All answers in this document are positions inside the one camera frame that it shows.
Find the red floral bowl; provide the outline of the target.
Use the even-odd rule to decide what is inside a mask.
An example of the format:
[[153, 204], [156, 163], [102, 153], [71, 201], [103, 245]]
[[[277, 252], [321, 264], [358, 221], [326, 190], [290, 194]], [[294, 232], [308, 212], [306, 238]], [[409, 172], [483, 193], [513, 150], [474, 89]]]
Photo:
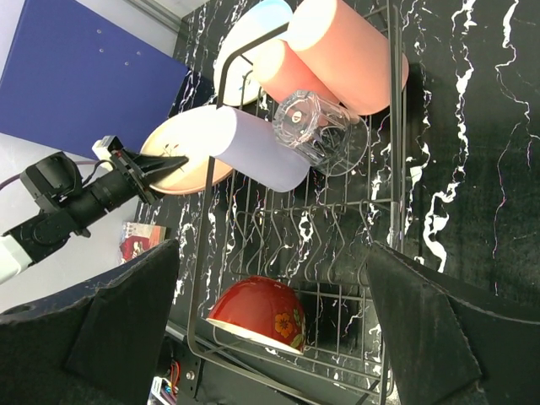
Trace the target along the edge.
[[302, 355], [305, 311], [296, 293], [271, 278], [250, 276], [230, 286], [206, 321], [218, 329], [265, 347]]

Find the cream and pink plate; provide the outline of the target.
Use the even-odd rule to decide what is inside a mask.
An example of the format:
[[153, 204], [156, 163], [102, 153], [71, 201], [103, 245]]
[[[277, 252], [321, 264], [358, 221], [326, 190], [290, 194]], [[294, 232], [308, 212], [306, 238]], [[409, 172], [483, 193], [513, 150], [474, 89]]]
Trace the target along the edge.
[[204, 105], [182, 112], [159, 125], [144, 142], [141, 153], [159, 157], [185, 156], [179, 170], [151, 184], [168, 195], [187, 195], [205, 188], [208, 153], [224, 145], [235, 109]]

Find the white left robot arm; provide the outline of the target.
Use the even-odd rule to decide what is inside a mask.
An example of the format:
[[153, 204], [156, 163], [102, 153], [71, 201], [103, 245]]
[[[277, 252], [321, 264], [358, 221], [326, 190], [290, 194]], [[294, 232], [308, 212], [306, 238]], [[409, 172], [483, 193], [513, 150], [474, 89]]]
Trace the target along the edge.
[[89, 238], [89, 226], [134, 197], [153, 203], [151, 184], [181, 169], [186, 156], [150, 156], [114, 150], [108, 173], [83, 178], [63, 152], [27, 167], [19, 179], [39, 213], [1, 235], [1, 282], [21, 274], [62, 249], [72, 235]]

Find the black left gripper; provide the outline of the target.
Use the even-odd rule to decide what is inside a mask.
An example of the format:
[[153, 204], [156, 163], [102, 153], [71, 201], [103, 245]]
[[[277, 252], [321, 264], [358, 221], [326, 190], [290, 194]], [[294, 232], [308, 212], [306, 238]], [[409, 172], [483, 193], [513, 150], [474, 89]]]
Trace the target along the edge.
[[154, 156], [126, 149], [111, 152], [114, 169], [84, 186], [67, 199], [67, 212], [77, 224], [93, 224], [134, 197], [154, 203], [159, 193], [151, 184], [180, 170], [189, 162], [185, 155]]

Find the pink plastic cup left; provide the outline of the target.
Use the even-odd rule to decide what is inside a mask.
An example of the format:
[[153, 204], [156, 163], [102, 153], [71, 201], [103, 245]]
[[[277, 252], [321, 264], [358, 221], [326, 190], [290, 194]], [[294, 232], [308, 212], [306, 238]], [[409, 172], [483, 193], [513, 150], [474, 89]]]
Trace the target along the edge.
[[262, 46], [253, 64], [253, 74], [279, 104], [298, 95], [355, 116], [336, 95], [337, 76], [329, 65], [318, 58], [304, 61], [285, 40], [269, 40]]

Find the pink plastic cup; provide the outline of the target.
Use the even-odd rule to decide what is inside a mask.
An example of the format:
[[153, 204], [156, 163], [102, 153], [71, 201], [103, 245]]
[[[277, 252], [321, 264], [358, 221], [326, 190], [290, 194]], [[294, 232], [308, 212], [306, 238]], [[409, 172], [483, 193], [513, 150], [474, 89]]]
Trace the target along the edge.
[[318, 58], [304, 61], [285, 40], [269, 40], [262, 46], [253, 64], [253, 74], [279, 104], [298, 95], [355, 116], [336, 95], [337, 76], [329, 65]]
[[344, 1], [302, 2], [288, 43], [350, 112], [369, 116], [391, 104], [389, 40]]

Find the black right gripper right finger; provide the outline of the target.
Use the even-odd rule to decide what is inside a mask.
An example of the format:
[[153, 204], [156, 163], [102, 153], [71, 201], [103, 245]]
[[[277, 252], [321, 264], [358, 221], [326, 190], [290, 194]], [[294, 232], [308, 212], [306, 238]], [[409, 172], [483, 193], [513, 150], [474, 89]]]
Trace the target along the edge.
[[539, 309], [374, 242], [367, 278], [403, 404], [537, 404]]

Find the red picture book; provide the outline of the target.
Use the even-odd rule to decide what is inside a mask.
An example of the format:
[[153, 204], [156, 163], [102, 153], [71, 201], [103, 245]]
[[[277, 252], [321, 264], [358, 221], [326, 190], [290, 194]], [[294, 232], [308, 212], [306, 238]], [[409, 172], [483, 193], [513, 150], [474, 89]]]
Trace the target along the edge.
[[165, 240], [168, 229], [155, 224], [124, 222], [119, 245], [120, 263], [131, 261]]

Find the lilac plastic cup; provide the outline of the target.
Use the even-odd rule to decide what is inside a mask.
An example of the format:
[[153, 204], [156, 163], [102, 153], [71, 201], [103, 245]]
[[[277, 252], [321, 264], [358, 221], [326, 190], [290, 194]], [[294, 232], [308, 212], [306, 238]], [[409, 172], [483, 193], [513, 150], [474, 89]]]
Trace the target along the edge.
[[295, 189], [310, 164], [278, 142], [273, 125], [233, 107], [212, 112], [204, 144], [210, 156], [276, 192]]

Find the clear glass cup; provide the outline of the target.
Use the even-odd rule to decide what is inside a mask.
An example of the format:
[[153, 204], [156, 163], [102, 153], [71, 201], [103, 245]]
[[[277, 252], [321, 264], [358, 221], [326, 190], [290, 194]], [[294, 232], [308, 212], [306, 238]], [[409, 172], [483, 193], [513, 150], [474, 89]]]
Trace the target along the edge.
[[297, 90], [273, 117], [277, 140], [325, 176], [343, 176], [362, 160], [370, 140], [360, 116], [313, 91]]

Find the cream and blue plate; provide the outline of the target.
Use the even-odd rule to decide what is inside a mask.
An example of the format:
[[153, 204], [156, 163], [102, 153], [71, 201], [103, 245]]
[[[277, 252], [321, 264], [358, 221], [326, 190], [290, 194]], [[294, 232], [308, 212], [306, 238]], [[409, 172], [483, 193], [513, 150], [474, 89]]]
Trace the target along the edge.
[[[285, 1], [261, 1], [250, 8], [225, 36], [214, 64], [213, 85], [219, 92], [220, 80], [227, 58], [243, 46], [288, 23], [293, 15]], [[225, 76], [223, 103], [238, 107], [259, 97], [260, 84], [254, 79], [252, 63], [262, 45], [253, 46], [230, 64]]]

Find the blue binder left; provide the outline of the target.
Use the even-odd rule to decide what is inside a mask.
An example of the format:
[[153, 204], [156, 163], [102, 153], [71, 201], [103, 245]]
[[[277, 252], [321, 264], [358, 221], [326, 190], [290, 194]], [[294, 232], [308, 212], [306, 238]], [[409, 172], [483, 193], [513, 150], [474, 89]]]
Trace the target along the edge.
[[1, 131], [84, 157], [108, 135], [138, 151], [186, 73], [77, 1], [27, 1], [1, 77]]

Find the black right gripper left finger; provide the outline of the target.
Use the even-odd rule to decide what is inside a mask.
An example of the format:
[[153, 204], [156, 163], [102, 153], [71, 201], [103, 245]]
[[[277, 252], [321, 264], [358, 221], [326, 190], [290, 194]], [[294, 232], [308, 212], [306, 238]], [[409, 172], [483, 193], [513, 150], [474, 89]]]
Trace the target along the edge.
[[179, 270], [166, 240], [1, 314], [3, 404], [145, 404]]

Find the pink plastic cup right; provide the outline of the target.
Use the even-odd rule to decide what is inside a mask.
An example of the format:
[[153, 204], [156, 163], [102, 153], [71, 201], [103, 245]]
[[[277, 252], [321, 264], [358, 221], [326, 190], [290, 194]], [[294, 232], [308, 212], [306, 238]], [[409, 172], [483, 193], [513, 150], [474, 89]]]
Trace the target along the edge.
[[389, 40], [344, 1], [302, 2], [288, 43], [350, 112], [369, 116], [391, 104]]

